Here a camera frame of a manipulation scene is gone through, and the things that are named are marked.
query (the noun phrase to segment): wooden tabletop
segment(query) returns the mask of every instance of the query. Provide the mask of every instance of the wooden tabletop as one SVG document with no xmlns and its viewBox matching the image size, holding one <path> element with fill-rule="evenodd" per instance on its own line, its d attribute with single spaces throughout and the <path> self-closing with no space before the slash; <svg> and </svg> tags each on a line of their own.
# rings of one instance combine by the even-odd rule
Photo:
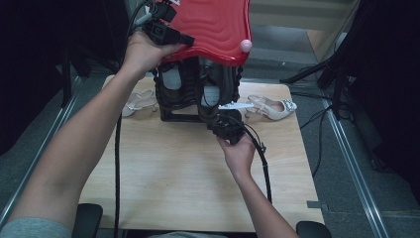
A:
<svg viewBox="0 0 420 238">
<path fill-rule="evenodd" d="M 151 78 L 141 80 L 134 91 L 148 88 L 155 89 Z M 240 102 L 250 94 L 291 98 L 288 87 L 281 84 L 241 82 L 239 92 Z M 296 114 L 271 121 L 258 114 L 245 118 L 245 109 L 241 112 L 244 122 L 258 132 L 267 147 L 265 157 L 275 208 L 292 227 L 301 220 L 324 223 L 321 210 L 307 206 L 308 200 L 317 201 L 318 197 Z M 103 228 L 114 226 L 114 143 L 112 136 L 80 198 L 80 203 L 102 205 Z M 120 152 L 120 228 L 255 231 L 224 154 L 204 123 L 162 122 L 158 111 L 144 108 L 123 118 Z M 258 153 L 252 174 L 266 194 Z"/>
</svg>

